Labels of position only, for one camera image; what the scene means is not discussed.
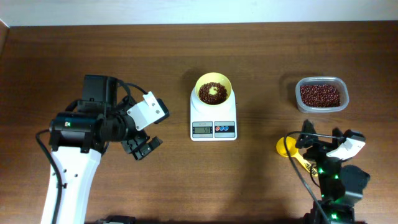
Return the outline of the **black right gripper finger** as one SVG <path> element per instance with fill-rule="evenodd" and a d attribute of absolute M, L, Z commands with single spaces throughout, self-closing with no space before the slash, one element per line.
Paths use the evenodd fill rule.
<path fill-rule="evenodd" d="M 339 128 L 334 128 L 332 130 L 332 144 L 333 145 L 340 145 L 345 141 L 345 137 L 343 132 Z"/>
<path fill-rule="evenodd" d="M 309 139 L 316 139 L 317 137 L 314 136 L 314 134 L 316 133 L 314 125 L 311 121 L 309 121 L 308 119 L 306 119 L 303 122 L 303 126 L 302 126 L 302 138 L 309 138 Z"/>

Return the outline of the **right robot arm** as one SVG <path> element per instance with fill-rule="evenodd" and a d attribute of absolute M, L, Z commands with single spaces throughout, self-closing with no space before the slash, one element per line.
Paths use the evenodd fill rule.
<path fill-rule="evenodd" d="M 366 138 L 351 129 L 338 128 L 329 136 L 332 142 L 322 141 L 313 123 L 303 122 L 295 147 L 306 149 L 303 158 L 312 161 L 317 170 L 321 199 L 303 217 L 309 223 L 354 223 L 354 205 L 363 198 L 363 190 L 370 175 L 354 165 L 343 163 L 352 159 L 365 145 Z"/>

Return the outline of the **yellow plastic measuring scoop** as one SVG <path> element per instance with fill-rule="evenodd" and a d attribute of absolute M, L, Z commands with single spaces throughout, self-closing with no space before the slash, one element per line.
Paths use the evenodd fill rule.
<path fill-rule="evenodd" d="M 309 163 L 303 156 L 299 153 L 299 149 L 295 147 L 296 140 L 290 136 L 284 138 L 280 138 L 276 144 L 276 151 L 282 157 L 288 157 L 288 152 L 290 156 L 296 158 L 299 164 L 310 174 L 317 177 L 318 172 L 314 166 Z"/>

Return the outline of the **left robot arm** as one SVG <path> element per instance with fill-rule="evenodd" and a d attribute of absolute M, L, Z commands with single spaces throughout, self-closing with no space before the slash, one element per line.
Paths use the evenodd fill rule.
<path fill-rule="evenodd" d="M 143 91 L 132 96 L 132 84 L 104 75 L 85 75 L 83 94 L 51 120 L 49 146 L 36 141 L 50 163 L 42 223 L 84 223 L 92 181 L 112 142 L 140 161 L 162 144 L 145 128 L 169 117 L 160 98 Z"/>

